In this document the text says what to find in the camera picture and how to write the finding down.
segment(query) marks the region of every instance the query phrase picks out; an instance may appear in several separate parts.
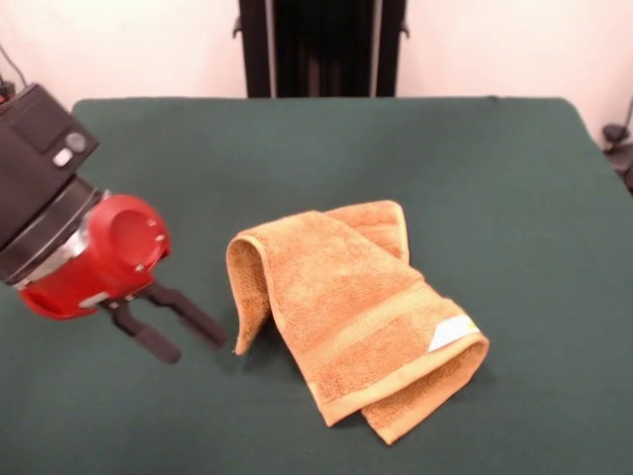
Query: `towel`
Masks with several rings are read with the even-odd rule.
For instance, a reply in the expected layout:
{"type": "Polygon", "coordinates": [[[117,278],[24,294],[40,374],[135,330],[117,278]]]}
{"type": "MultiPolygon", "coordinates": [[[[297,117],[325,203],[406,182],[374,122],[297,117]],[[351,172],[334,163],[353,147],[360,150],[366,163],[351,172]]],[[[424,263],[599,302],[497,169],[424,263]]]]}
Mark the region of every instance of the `towel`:
{"type": "Polygon", "coordinates": [[[326,425],[361,411],[392,444],[470,381],[490,345],[408,259],[405,214],[392,201],[239,233],[226,252],[235,353],[272,316],[326,425]]]}

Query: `green table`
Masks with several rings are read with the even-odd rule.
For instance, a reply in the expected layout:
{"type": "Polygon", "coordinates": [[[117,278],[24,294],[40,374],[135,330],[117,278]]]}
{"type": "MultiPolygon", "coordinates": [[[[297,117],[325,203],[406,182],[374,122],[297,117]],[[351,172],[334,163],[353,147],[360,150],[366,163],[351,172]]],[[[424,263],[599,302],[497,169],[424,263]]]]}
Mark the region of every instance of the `green table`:
{"type": "Polygon", "coordinates": [[[86,101],[85,176],[171,227],[159,268],[227,328],[238,231],[401,202],[412,264],[492,341],[472,383],[393,447],[326,428],[273,327],[243,358],[167,311],[164,366],[100,315],[55,323],[0,292],[3,474],[623,474],[633,467],[630,197],[560,100],[86,101]]]}

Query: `white tag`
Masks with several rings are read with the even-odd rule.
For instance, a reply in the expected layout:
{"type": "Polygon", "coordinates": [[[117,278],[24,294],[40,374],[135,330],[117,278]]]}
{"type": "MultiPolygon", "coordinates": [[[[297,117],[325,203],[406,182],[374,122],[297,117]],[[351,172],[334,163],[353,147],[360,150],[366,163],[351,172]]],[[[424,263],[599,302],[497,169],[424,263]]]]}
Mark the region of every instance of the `white tag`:
{"type": "Polygon", "coordinates": [[[435,327],[435,333],[433,334],[433,339],[428,346],[427,352],[430,353],[453,341],[457,341],[467,334],[478,333],[479,331],[468,315],[459,315],[446,319],[435,327]]]}

